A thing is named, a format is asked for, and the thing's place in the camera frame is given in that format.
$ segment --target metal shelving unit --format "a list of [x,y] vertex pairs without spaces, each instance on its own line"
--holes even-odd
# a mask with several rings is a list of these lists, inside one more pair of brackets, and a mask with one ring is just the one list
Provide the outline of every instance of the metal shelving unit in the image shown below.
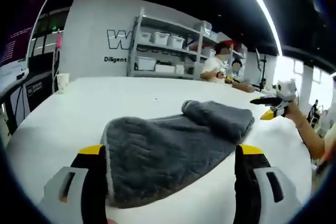
[[[139,35],[141,32],[141,27],[155,28],[157,30],[168,31],[173,34],[183,36],[186,39],[185,42],[187,42],[188,38],[192,38],[195,41],[198,41],[197,51],[189,51],[186,49],[172,48],[169,46],[156,45],[153,43],[140,43]],[[183,26],[179,23],[172,22],[170,20],[152,17],[149,15],[146,15],[144,13],[144,9],[141,9],[139,16],[135,18],[134,25],[133,25],[133,33],[132,33],[131,45],[129,49],[127,75],[131,77],[142,76],[142,77],[197,79],[198,78],[196,76],[197,71],[194,71],[194,75],[161,73],[161,72],[155,72],[155,71],[141,71],[141,70],[135,70],[134,64],[135,64],[135,58],[137,56],[136,50],[138,47],[139,48],[142,47],[142,48],[153,48],[153,49],[175,52],[178,55],[176,57],[181,57],[183,59],[188,57],[194,61],[195,66],[198,66],[201,59],[207,59],[207,57],[201,55],[203,42],[207,42],[213,45],[217,43],[216,41],[203,36],[203,33],[201,32],[202,29],[203,28],[201,28],[200,31],[197,31],[193,28]]]

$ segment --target white table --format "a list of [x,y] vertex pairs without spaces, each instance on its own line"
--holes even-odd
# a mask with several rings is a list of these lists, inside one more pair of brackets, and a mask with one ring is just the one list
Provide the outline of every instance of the white table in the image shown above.
[[[259,92],[245,93],[216,83],[156,78],[83,78],[64,94],[54,94],[19,126],[7,153],[18,181],[34,203],[44,185],[77,152],[99,144],[105,125],[121,116],[144,119],[179,114],[185,100],[214,100],[250,109],[256,119],[245,143],[260,147],[272,166],[295,184],[297,197],[310,195],[309,153],[294,124],[284,118],[259,121],[265,106],[249,101]],[[133,209],[107,208],[118,224],[232,223],[235,213],[234,153],[206,176],[163,200]]]

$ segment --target folded towel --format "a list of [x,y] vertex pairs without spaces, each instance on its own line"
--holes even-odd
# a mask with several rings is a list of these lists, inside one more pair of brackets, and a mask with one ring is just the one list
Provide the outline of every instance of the folded towel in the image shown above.
[[102,143],[111,206],[145,205],[193,183],[235,150],[254,121],[249,110],[215,102],[187,101],[182,112],[108,123]]

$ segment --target paper cup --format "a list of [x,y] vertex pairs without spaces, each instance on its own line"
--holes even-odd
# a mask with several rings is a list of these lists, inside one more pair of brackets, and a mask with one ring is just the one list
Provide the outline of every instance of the paper cup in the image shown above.
[[69,76],[69,73],[60,73],[57,75],[57,86],[59,93],[64,93],[66,88],[69,86]]

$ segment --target ceiling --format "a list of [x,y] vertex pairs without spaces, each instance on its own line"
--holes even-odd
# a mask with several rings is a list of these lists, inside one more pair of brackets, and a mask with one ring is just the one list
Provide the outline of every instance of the ceiling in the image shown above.
[[[44,12],[71,6],[73,0],[49,0]],[[175,8],[222,31],[251,50],[276,54],[269,25],[256,0],[145,0]],[[314,0],[264,0],[277,28],[283,55],[303,60],[328,72],[336,70],[332,24],[335,0],[321,0],[328,15],[316,11]]]

